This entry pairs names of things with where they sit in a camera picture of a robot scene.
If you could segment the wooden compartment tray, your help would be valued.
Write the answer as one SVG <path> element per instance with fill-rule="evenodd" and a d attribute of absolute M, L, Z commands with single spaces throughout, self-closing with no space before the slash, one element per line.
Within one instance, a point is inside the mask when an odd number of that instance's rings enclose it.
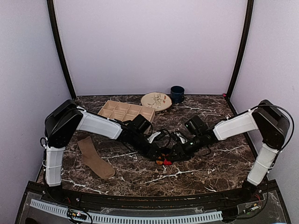
<path fill-rule="evenodd" d="M 108 100 L 100 109 L 98 115 L 109 119 L 117 119 L 122 122 L 133 120 L 137 115 L 142 115 L 145 119 L 152 123 L 155 116 L 155 109 L 141 105 Z"/>

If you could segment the plain brown sock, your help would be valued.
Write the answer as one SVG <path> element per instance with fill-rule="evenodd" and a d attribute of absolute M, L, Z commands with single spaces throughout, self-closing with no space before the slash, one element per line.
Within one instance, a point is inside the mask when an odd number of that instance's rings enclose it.
<path fill-rule="evenodd" d="M 109 179 L 115 175 L 115 169 L 98 155 L 90 136 L 79 140 L 78 146 L 82 153 L 82 162 L 97 176 Z"/>

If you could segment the argyle black red orange sock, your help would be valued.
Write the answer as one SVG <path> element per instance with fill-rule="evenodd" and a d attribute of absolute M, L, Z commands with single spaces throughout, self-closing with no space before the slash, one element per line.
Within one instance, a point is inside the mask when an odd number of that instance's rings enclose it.
<path fill-rule="evenodd" d="M 156 164 L 161 166 L 162 165 L 169 166 L 172 165 L 172 162 L 166 159 L 165 154 L 162 154 L 161 156 L 157 157 Z"/>

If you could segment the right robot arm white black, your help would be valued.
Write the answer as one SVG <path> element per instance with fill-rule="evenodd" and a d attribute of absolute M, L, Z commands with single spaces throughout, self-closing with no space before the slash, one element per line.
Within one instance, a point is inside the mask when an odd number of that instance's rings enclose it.
<path fill-rule="evenodd" d="M 255 186 L 273 169 L 278 155 L 292 139 L 295 122 L 285 108 L 263 100 L 253 108 L 226 118 L 214 126 L 209 127 L 199 116 L 194 116 L 185 123 L 185 127 L 193 137 L 184 143 L 175 144 L 166 157 L 168 161 L 187 160 L 202 147 L 241 134 L 259 133 L 261 148 L 246 178 L 248 185 L 238 193 L 238 198 L 247 203 L 256 196 Z"/>

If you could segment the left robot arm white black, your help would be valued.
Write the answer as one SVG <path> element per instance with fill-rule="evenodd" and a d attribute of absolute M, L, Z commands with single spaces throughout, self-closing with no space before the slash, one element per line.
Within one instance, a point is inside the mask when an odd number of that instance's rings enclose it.
<path fill-rule="evenodd" d="M 76 105 L 73 100 L 66 100 L 45 119 L 45 183 L 50 187 L 47 195 L 55 203 L 63 203 L 66 193 L 61 185 L 63 154 L 76 131 L 85 131 L 127 143 L 142 156 L 156 161 L 162 158 L 161 148 L 151 143 L 145 131 L 151 123 L 142 115 L 133 120 L 105 118 L 90 113 Z"/>

